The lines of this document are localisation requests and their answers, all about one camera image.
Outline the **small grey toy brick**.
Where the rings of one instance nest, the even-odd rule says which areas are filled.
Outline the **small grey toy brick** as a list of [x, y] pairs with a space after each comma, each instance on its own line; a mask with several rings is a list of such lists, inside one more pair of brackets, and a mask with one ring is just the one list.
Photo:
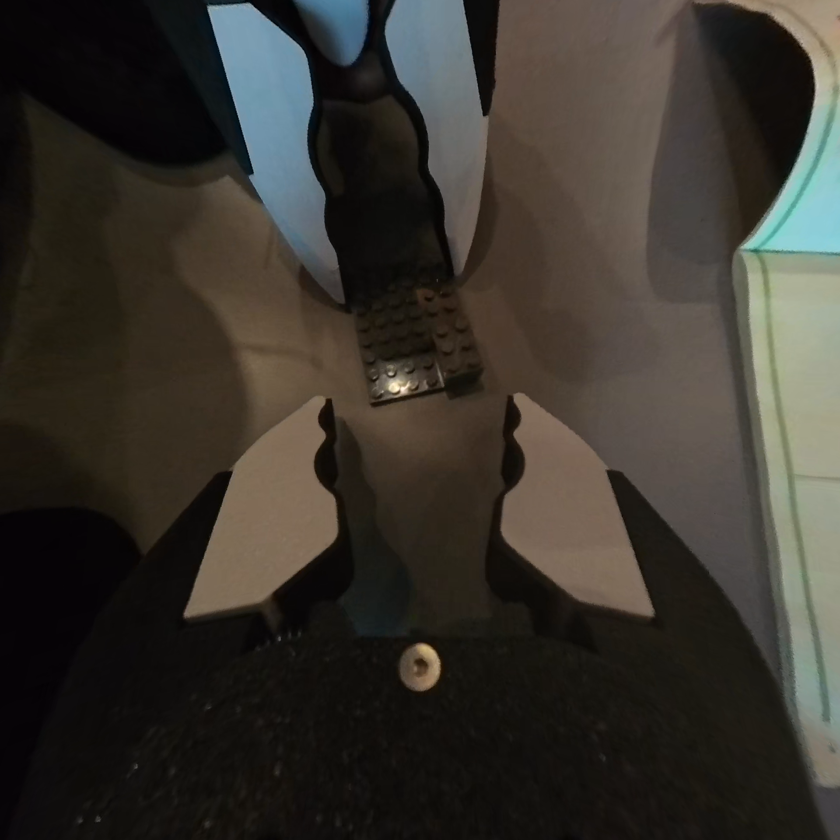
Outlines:
[[444, 389], [456, 396], [473, 391], [484, 365], [458, 289], [438, 281], [417, 287], [415, 299], [420, 336], [434, 357]]

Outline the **grey desk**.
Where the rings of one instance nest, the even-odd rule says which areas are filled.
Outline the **grey desk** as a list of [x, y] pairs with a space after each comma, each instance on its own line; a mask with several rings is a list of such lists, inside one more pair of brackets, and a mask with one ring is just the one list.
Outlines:
[[[83, 508], [141, 558], [79, 646], [38, 735], [10, 838], [826, 838], [774, 669], [749, 623], [614, 466], [723, 478], [679, 513], [747, 550], [729, 318], [734, 245], [677, 182], [660, 208], [676, 2], [493, 2], [490, 175], [459, 281], [486, 368], [460, 400], [362, 417], [350, 316], [291, 249], [230, 149], [143, 163], [2, 85], [2, 266], [38, 284], [2, 327], [2, 508]], [[227, 166], [230, 186], [218, 180]], [[509, 395], [607, 466], [655, 618], [535, 623], [489, 586]], [[230, 472], [315, 396], [332, 400], [354, 572], [306, 622], [184, 610]]]

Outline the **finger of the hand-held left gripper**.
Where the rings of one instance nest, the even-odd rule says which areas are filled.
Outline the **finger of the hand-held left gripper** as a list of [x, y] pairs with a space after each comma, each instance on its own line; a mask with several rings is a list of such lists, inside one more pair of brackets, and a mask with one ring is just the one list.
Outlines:
[[252, 173], [268, 215], [298, 262], [345, 305], [326, 227], [326, 192], [313, 163], [312, 76], [304, 49], [251, 3], [208, 8]]
[[394, 2], [385, 43], [396, 79], [419, 111], [425, 172], [443, 205], [448, 256], [458, 277], [476, 232], [489, 123], [464, 2]]

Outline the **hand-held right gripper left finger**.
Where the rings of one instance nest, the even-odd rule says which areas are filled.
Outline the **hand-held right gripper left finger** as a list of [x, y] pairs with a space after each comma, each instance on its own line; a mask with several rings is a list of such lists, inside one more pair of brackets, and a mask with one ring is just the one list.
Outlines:
[[184, 620], [261, 615], [306, 622], [354, 577], [337, 491], [333, 401], [315, 396], [262, 434], [235, 462]]

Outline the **building instruction booklet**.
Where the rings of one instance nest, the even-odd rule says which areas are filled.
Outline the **building instruction booklet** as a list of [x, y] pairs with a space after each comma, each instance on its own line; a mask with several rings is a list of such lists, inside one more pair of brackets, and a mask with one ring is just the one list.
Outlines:
[[695, 8], [780, 178], [732, 273], [784, 694], [838, 790], [838, 2]]

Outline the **dark grey toy base plate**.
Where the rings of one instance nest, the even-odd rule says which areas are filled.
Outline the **dark grey toy base plate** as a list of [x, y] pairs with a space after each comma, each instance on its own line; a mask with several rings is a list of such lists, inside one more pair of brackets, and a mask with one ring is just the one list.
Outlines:
[[415, 289], [434, 282], [459, 288], [440, 260], [349, 267], [343, 277], [372, 408], [446, 393], [433, 355], [420, 336]]

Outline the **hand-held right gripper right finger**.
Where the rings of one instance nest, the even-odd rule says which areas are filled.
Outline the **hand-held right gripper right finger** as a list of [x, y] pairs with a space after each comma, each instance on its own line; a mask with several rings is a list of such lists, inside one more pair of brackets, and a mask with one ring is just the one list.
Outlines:
[[523, 393], [507, 398], [502, 438], [494, 595], [526, 605], [535, 623], [584, 612], [651, 623], [654, 604], [600, 456]]

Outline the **person's left forearm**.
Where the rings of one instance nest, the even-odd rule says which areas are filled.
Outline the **person's left forearm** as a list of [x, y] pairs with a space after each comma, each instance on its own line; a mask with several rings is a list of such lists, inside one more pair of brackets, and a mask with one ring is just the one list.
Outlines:
[[2, 1], [2, 85], [136, 161], [187, 166], [227, 145], [138, 1]]

